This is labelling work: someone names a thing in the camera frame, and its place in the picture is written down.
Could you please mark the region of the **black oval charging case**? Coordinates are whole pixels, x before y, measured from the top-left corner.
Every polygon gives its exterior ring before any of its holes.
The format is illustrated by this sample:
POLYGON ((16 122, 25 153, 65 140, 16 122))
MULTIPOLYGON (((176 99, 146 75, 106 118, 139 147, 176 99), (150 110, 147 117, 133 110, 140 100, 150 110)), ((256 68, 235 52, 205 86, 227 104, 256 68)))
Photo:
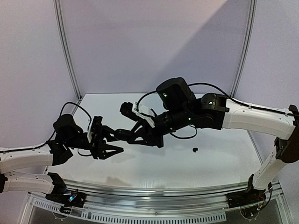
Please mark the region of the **black oval charging case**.
POLYGON ((126 129, 115 130, 114 137, 117 140, 122 140, 122 141, 126 141, 126 142, 132 142, 136 139, 135 133, 130 130, 126 130, 126 129))

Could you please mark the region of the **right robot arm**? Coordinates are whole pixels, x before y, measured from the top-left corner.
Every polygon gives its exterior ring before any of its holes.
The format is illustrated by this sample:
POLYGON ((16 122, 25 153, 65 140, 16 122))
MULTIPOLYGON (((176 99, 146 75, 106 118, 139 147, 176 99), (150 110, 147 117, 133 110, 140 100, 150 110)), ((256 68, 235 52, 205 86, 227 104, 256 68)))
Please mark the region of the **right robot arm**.
POLYGON ((287 164, 299 159, 299 111, 296 106, 275 109, 238 101, 224 91, 196 98, 182 77, 171 78, 156 88, 165 112, 150 115, 139 103, 132 113, 137 124, 128 142, 163 146, 163 137, 184 128, 242 129, 275 136, 274 149, 263 165, 249 178, 242 200, 252 203, 287 164))

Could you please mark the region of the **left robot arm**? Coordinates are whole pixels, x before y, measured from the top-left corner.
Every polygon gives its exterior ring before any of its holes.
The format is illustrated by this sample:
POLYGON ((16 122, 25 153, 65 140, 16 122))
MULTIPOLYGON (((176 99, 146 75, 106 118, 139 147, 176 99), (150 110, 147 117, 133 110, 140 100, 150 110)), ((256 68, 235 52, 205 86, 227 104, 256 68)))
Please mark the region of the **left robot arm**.
POLYGON ((4 149, 0 153, 0 190, 29 191, 52 194, 60 203, 69 199, 69 191, 57 173, 43 175, 19 173, 19 169, 35 166, 57 166, 66 163, 72 156, 71 149, 88 150, 97 160, 105 160, 122 153, 122 147, 106 143, 104 137, 110 130, 102 126, 102 117, 94 117, 88 132, 79 127, 71 114, 59 116, 53 124, 56 136, 41 146, 28 149, 4 149))

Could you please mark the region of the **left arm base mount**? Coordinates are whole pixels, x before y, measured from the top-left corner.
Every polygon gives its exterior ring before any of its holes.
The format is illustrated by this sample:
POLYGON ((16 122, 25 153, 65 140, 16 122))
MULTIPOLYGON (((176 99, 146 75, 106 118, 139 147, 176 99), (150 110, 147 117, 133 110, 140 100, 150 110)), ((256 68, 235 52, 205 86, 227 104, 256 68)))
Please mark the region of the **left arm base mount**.
POLYGON ((69 190, 66 186, 55 186, 51 193, 46 194, 47 200, 63 204, 65 207, 83 208, 87 194, 78 189, 69 190))

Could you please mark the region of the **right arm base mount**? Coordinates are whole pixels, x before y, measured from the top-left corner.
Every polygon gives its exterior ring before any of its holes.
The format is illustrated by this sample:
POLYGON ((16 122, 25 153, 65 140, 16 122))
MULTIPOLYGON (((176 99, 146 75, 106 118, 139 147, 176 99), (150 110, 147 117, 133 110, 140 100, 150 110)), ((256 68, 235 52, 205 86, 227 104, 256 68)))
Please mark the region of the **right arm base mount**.
POLYGON ((226 194, 229 208, 242 207, 263 201, 266 198, 265 189, 255 189, 253 185, 248 186, 245 190, 231 192, 226 194))

